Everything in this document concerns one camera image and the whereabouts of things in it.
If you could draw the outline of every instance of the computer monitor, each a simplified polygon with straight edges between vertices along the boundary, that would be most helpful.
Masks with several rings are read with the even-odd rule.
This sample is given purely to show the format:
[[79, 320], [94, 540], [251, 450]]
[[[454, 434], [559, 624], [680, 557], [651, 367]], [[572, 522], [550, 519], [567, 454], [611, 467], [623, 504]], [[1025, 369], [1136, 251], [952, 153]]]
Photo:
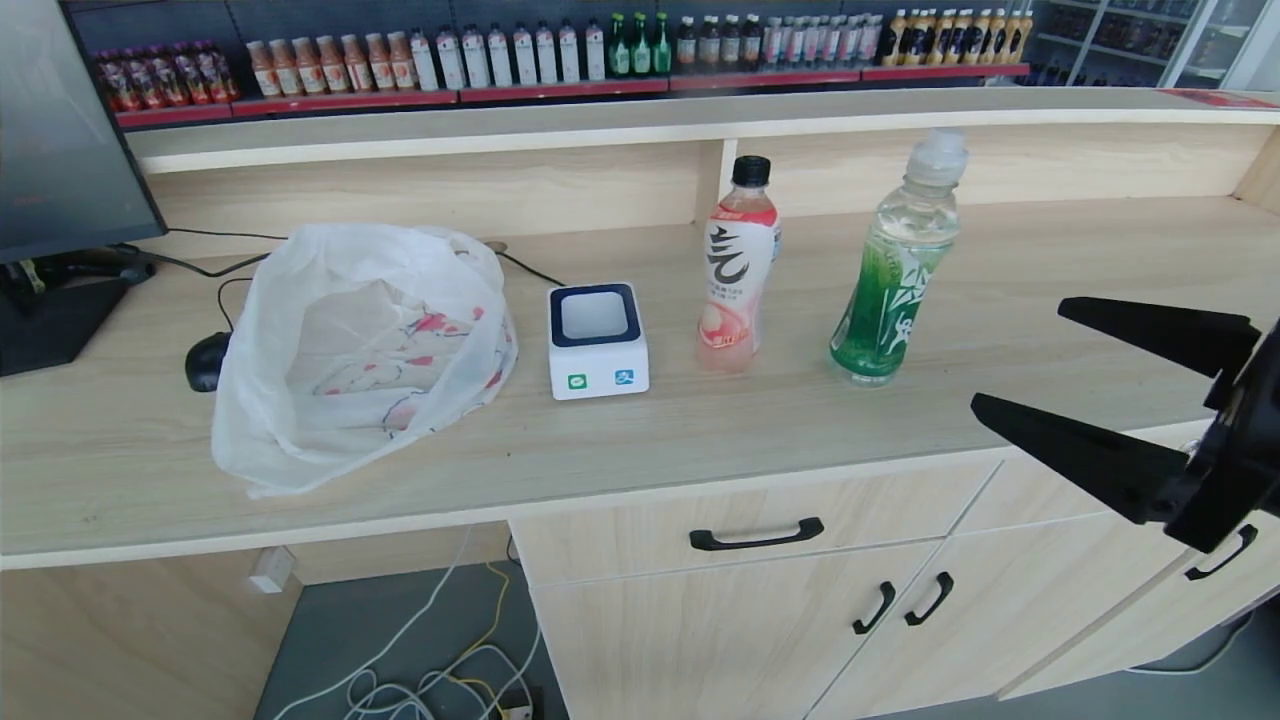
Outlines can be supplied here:
[[51, 287], [68, 273], [49, 256], [165, 233], [88, 67], [61, 3], [5, 0], [0, 375], [70, 363], [124, 295], [122, 279]]

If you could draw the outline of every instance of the white bottle cap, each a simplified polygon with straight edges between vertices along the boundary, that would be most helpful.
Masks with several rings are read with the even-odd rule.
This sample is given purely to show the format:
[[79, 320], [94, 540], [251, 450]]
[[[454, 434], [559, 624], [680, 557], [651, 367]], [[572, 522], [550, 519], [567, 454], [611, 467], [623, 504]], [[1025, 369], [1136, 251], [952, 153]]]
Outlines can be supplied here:
[[929, 137], [911, 149], [906, 177], [931, 186], [955, 184], [964, 176], [969, 151], [964, 147], [964, 131], [933, 128]]

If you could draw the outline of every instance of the drawer handle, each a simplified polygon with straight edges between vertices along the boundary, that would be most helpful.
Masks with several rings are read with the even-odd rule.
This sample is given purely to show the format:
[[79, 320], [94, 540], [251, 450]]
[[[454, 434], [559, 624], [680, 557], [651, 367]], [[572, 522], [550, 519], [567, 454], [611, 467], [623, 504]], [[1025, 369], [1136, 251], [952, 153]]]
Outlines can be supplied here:
[[881, 609], [876, 611], [876, 616], [872, 618], [872, 621], [867, 623], [865, 625], [863, 625], [861, 620], [854, 620], [854, 634], [865, 635], [867, 633], [872, 632], [872, 628], [876, 626], [876, 623], [879, 623], [879, 619], [886, 612], [888, 612], [888, 606], [893, 605], [895, 597], [897, 597], [897, 591], [893, 589], [893, 583], [888, 580], [881, 583], [881, 598], [882, 598]]
[[1253, 544], [1253, 541], [1256, 541], [1256, 539], [1258, 539], [1258, 529], [1254, 528], [1253, 525], [1244, 525], [1243, 528], [1240, 528], [1240, 541], [1243, 541], [1243, 542], [1240, 542], [1240, 547], [1235, 548], [1235, 552], [1233, 552], [1231, 555], [1229, 555], [1226, 557], [1226, 560], [1224, 560], [1224, 561], [1219, 562], [1217, 565], [1215, 565], [1212, 570], [1201, 570], [1199, 568], [1192, 568], [1190, 570], [1187, 571], [1187, 579], [1190, 580], [1190, 582], [1193, 582], [1193, 583], [1196, 580], [1203, 580], [1204, 578], [1212, 575], [1213, 573], [1217, 573], [1222, 568], [1226, 568], [1226, 565], [1230, 561], [1233, 561], [1236, 557], [1239, 557], [1240, 553], [1244, 552], [1244, 550], [1247, 547], [1249, 547], [1251, 544]]
[[694, 550], [705, 550], [707, 552], [714, 552], [717, 550], [746, 550], [749, 547], [768, 547], [771, 544], [804, 542], [820, 536], [826, 529], [822, 527], [822, 520], [817, 518], [805, 518], [804, 520], [800, 520], [799, 524], [800, 529], [797, 529], [794, 536], [746, 542], [721, 542], [716, 539], [716, 536], [712, 534], [710, 530], [690, 530], [689, 544], [691, 544]]
[[938, 573], [938, 585], [942, 588], [942, 594], [938, 596], [938, 600], [933, 601], [933, 605], [924, 611], [924, 615], [916, 615], [914, 610], [911, 612], [908, 612], [906, 614], [908, 625], [913, 628], [916, 625], [923, 625], [924, 621], [928, 620], [931, 615], [933, 615], [933, 611], [942, 606], [942, 601], [946, 600], [948, 594], [951, 594], [951, 591], [952, 588], [956, 587], [956, 583], [955, 580], [951, 579], [950, 573]]

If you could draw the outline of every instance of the computer mouse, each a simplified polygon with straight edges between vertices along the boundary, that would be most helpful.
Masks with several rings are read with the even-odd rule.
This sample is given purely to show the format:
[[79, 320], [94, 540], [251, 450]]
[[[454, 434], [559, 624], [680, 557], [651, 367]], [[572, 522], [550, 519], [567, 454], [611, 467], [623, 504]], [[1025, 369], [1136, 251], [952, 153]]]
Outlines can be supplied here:
[[223, 356], [232, 341], [232, 333], [214, 333], [191, 346], [187, 351], [187, 384], [196, 392], [218, 389], [218, 375], [223, 372]]

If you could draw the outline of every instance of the black bottle cap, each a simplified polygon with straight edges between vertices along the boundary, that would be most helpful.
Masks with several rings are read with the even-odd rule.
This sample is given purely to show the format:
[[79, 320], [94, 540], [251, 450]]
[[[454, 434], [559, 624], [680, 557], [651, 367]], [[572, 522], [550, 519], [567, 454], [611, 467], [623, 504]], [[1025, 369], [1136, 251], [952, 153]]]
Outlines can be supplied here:
[[769, 159], [759, 155], [742, 155], [733, 160], [733, 184], [740, 187], [769, 184]]

